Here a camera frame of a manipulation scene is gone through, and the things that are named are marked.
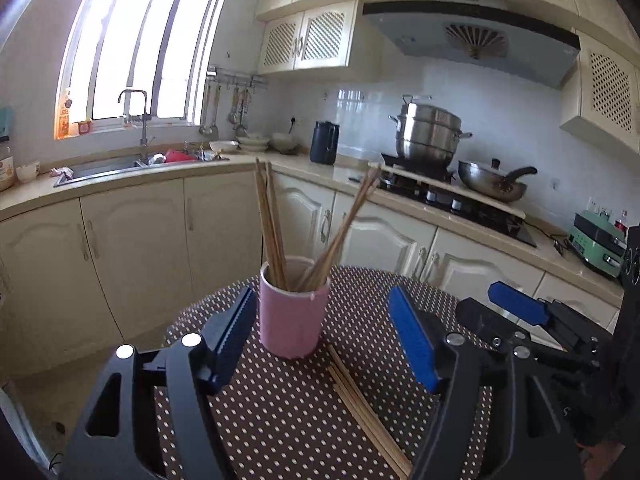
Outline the green toaster appliance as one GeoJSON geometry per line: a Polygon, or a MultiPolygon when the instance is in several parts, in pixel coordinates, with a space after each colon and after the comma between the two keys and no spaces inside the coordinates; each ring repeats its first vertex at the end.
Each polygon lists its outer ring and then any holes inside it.
{"type": "Polygon", "coordinates": [[[626,252],[626,234],[589,210],[575,214],[568,244],[594,272],[618,278],[626,252]]]}

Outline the brown polka dot tablecloth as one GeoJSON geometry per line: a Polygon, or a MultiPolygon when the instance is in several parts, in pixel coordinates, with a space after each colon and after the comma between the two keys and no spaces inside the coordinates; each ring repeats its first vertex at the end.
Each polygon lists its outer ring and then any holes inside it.
{"type": "Polygon", "coordinates": [[[232,381],[208,405],[240,479],[393,479],[396,474],[357,425],[328,371],[339,356],[378,419],[414,460],[438,401],[416,382],[387,310],[404,286],[447,330],[456,297],[401,275],[339,266],[316,350],[301,360],[269,353],[253,330],[232,381]]]}

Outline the black electric kettle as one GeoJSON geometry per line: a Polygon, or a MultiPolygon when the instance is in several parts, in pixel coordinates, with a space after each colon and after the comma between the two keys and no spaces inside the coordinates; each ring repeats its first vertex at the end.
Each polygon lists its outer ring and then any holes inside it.
{"type": "Polygon", "coordinates": [[[337,155],[340,126],[333,122],[316,122],[309,150],[315,164],[333,166],[337,155]]]}

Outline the grey range hood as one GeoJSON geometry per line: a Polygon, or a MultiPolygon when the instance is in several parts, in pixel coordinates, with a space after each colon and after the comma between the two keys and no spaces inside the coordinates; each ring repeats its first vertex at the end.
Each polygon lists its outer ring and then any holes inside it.
{"type": "Polygon", "coordinates": [[[362,13],[404,55],[492,68],[555,89],[580,52],[574,32],[492,6],[386,1],[366,3],[362,13]]]}

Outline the white bowl on counter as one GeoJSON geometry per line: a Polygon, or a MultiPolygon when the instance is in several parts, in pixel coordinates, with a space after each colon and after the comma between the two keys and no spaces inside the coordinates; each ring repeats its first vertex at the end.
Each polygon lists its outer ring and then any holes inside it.
{"type": "Polygon", "coordinates": [[[295,153],[298,147],[298,142],[291,133],[273,133],[269,144],[280,154],[295,153]]]}

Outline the cream lower kitchen cabinets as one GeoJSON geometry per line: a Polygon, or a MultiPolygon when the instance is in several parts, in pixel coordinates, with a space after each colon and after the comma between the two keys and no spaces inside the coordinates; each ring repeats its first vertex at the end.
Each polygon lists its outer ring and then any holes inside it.
{"type": "MultiPolygon", "coordinates": [[[[484,299],[503,280],[613,327],[623,292],[557,252],[378,191],[337,256],[484,299]]],[[[56,186],[40,177],[1,195],[1,370],[30,375],[167,326],[221,287],[256,274],[262,232],[246,160],[56,186]]]]}

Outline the cream kitchen cabinets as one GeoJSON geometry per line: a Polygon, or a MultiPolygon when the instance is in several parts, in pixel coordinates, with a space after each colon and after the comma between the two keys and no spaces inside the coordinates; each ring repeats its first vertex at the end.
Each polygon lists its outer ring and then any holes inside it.
{"type": "MultiPolygon", "coordinates": [[[[378,191],[337,256],[484,299],[503,280],[613,327],[623,292],[557,252],[378,191]]],[[[221,287],[256,274],[262,232],[246,160],[56,186],[40,177],[1,195],[1,370],[30,375],[167,326],[221,287]]]]}
{"type": "Polygon", "coordinates": [[[561,128],[599,148],[639,147],[639,36],[617,0],[260,0],[261,74],[369,79],[387,40],[558,89],[561,128]]]}

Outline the black gas stove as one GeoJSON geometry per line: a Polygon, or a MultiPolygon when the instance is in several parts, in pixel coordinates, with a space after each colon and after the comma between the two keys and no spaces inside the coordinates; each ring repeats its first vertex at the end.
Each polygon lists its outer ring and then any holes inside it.
{"type": "Polygon", "coordinates": [[[426,172],[410,171],[410,162],[383,154],[379,188],[423,205],[465,218],[530,247],[536,243],[525,226],[524,211],[500,203],[464,186],[454,171],[427,167],[426,172]]]}

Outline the hanging utensil rail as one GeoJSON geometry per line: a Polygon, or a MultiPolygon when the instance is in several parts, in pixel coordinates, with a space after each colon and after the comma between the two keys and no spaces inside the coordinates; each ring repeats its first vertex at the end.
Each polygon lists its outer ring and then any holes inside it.
{"type": "Polygon", "coordinates": [[[235,136],[246,136],[248,116],[254,94],[267,90],[268,81],[256,74],[234,72],[211,65],[206,70],[205,87],[202,99],[201,121],[198,131],[201,136],[217,139],[220,133],[218,112],[221,110],[222,96],[228,93],[227,114],[222,116],[235,136]]]}

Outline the kitchen window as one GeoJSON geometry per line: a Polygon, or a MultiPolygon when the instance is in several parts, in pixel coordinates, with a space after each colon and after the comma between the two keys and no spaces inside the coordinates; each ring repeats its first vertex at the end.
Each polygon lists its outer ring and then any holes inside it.
{"type": "Polygon", "coordinates": [[[201,120],[205,71],[224,0],[82,0],[58,78],[54,136],[135,124],[148,92],[156,124],[201,120]]]}

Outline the cream upper kitchen cabinets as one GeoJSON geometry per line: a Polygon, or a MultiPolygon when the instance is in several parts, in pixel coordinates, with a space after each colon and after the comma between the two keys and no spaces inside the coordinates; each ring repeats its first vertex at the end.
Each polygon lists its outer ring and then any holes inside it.
{"type": "Polygon", "coordinates": [[[387,40],[558,89],[561,128],[599,148],[639,147],[639,36],[617,0],[260,0],[261,74],[369,79],[387,40]]]}

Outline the chrome sink faucet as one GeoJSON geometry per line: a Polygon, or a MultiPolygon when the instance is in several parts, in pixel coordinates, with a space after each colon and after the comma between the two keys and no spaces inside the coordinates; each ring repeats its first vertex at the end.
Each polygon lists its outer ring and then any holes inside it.
{"type": "Polygon", "coordinates": [[[137,119],[141,124],[141,138],[139,143],[139,157],[143,165],[149,163],[149,137],[148,137],[148,122],[151,115],[148,113],[148,92],[136,88],[125,88],[119,93],[117,102],[120,102],[124,96],[132,96],[133,94],[140,94],[143,99],[142,113],[139,115],[128,114],[129,119],[137,119]]]}

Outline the stainless steel stock pot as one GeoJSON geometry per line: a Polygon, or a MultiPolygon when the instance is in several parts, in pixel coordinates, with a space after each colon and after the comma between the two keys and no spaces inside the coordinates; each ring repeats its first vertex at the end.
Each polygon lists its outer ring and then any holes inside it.
{"type": "Polygon", "coordinates": [[[462,120],[427,96],[404,94],[400,113],[390,115],[395,123],[396,153],[399,157],[447,168],[454,159],[461,140],[471,139],[472,132],[462,130],[462,120]]]}

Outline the pink chopstick holder cup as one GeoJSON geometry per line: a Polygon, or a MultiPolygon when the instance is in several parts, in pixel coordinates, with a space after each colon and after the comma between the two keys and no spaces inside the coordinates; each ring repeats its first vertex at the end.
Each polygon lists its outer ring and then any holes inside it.
{"type": "Polygon", "coordinates": [[[267,351],[294,360],[310,356],[320,339],[331,280],[314,292],[288,292],[271,283],[268,262],[259,272],[259,337],[267,351]]]}

